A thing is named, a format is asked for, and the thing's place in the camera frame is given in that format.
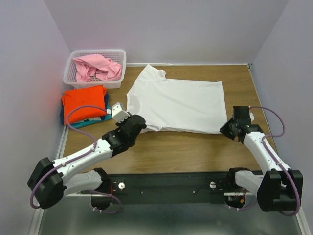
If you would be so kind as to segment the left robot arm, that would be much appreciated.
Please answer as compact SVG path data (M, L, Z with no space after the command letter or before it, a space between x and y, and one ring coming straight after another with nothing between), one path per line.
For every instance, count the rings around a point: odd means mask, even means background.
M56 205L65 195L95 190L104 193L109 186L98 171L82 170L127 151L134 146L146 121L139 115L130 115L94 143L65 158L51 161L43 158L35 166L27 185L31 189L30 205L34 209L47 209Z

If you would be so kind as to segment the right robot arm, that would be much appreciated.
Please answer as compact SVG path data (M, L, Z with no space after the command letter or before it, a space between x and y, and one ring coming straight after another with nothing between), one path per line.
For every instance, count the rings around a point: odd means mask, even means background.
M220 128L220 133L241 142L252 153L263 174L255 175L246 168L231 168L225 187L231 192L246 189L256 197L264 212L294 216L301 208L303 175L284 163L269 144L269 136L251 122L251 108L233 107L233 116Z

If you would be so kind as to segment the white t shirt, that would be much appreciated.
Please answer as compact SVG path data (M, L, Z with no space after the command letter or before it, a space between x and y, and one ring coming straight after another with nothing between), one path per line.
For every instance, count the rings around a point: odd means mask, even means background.
M145 131L219 134L227 122L221 81L168 79L151 65L128 91L127 111L146 120Z

